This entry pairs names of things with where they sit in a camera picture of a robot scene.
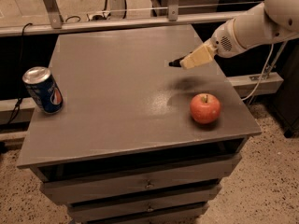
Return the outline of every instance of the pepsi can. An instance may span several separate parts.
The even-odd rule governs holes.
[[[58,112],[64,103],[63,96],[49,68],[33,67],[22,80],[37,106],[47,114]]]

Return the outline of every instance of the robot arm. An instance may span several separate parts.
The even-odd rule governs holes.
[[[221,25],[211,38],[180,64],[185,69],[213,60],[234,57],[262,44],[299,37],[299,0],[264,0],[263,3]]]

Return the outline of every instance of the cable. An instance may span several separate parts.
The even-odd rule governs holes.
[[[263,78],[263,73],[264,73],[265,67],[268,65],[268,62],[269,62],[270,57],[272,55],[273,47],[274,47],[274,44],[271,45],[271,49],[270,49],[269,55],[268,55],[267,60],[265,61],[265,64],[263,66],[263,70],[262,70],[262,72],[260,74],[258,83],[255,85],[253,91],[247,97],[243,98],[242,101],[245,101],[245,100],[249,99],[254,94],[254,92],[258,89],[258,87],[259,87],[259,85],[260,85],[260,83],[262,81],[262,78]]]
[[[68,20],[70,20],[70,19],[78,19],[76,22],[79,22],[79,21],[81,21],[81,17],[80,16],[77,16],[77,15],[75,15],[75,16],[70,16],[70,17],[68,17],[66,20],[65,20],[65,22],[67,22]]]
[[[22,53],[23,53],[23,37],[24,37],[24,32],[27,26],[33,25],[32,23],[27,23],[26,25],[24,25],[22,27],[21,30],[21,50],[20,50],[20,57],[19,57],[19,61],[18,61],[18,79],[19,79],[19,89],[18,89],[18,100],[17,103],[15,104],[15,107],[13,108],[13,110],[11,111],[10,114],[10,118],[8,120],[8,122],[5,124],[6,126],[9,125],[19,114],[20,111],[20,105],[22,102],[22,97],[21,97],[21,59],[22,59]]]

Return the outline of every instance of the desk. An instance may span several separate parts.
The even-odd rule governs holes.
[[[203,214],[261,129],[216,62],[168,66],[201,43],[190,25],[60,35],[50,69],[64,108],[35,110],[17,166],[77,222]],[[190,116],[199,92],[222,103],[213,124]]]

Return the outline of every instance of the red apple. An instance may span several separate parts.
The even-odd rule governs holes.
[[[200,93],[190,102],[190,112],[194,120],[201,124],[215,121],[221,113],[221,103],[212,94]]]

